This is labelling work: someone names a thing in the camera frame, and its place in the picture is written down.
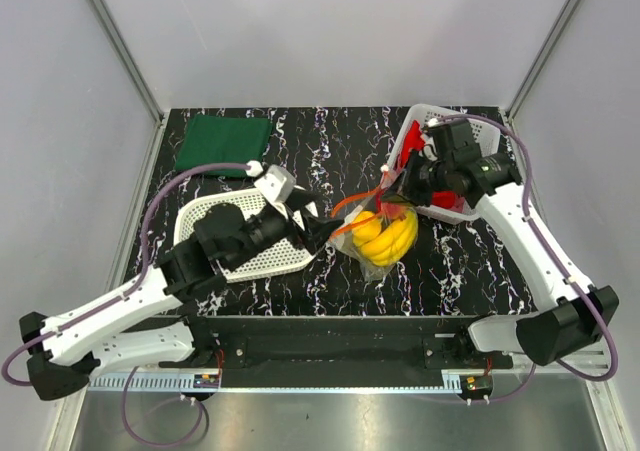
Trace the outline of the yellow fake banana bunch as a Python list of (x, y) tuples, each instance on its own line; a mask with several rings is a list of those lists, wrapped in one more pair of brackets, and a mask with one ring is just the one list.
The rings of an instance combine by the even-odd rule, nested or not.
[(413, 210), (403, 219), (393, 221), (362, 211), (352, 224), (351, 239), (356, 256), (376, 267), (398, 262), (411, 249), (418, 234), (418, 218)]

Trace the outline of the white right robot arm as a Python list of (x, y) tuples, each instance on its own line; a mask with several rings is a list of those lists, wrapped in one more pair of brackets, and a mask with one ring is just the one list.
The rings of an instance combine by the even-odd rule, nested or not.
[(581, 272), (546, 226), (527, 197), (517, 167), (497, 153), (466, 164), (429, 161), (417, 152), (382, 188), (382, 202), (425, 206), (436, 191), (465, 198), (496, 232), (531, 292), (535, 312), (480, 318), (454, 342), (454, 355), (476, 367), (490, 352), (525, 354), (533, 363), (562, 363), (564, 357), (600, 340), (607, 343), (611, 363), (617, 349), (608, 325), (619, 299), (605, 286), (597, 288)]

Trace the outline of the red fake apple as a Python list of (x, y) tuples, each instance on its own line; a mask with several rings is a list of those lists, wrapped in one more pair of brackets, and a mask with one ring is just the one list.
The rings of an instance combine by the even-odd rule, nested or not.
[(412, 210), (410, 205), (398, 204), (391, 202), (382, 202), (380, 204), (380, 212), (384, 219), (393, 221), (396, 219), (403, 219), (405, 215)]

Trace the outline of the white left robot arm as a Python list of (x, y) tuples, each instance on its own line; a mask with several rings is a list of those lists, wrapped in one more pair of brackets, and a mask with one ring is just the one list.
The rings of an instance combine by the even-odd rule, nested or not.
[(19, 325), (29, 353), (30, 387), (41, 400), (54, 401), (120, 369), (217, 365), (218, 340), (194, 318), (146, 331), (135, 327), (225, 287), (225, 271), (236, 270), (283, 240), (316, 254), (343, 222), (311, 213), (307, 206), (314, 198), (296, 189), (284, 203), (266, 203), (250, 217), (234, 204), (215, 204), (194, 223), (187, 239), (132, 282), (63, 315), (23, 316)]

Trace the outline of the clear zip top bag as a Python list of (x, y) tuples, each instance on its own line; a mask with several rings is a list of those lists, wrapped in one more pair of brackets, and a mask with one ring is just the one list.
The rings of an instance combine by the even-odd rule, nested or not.
[(382, 166), (375, 188), (345, 197), (331, 211), (343, 224), (329, 243), (359, 263), (367, 282), (383, 280), (417, 241), (419, 219), (414, 207), (382, 201), (396, 176), (389, 166)]

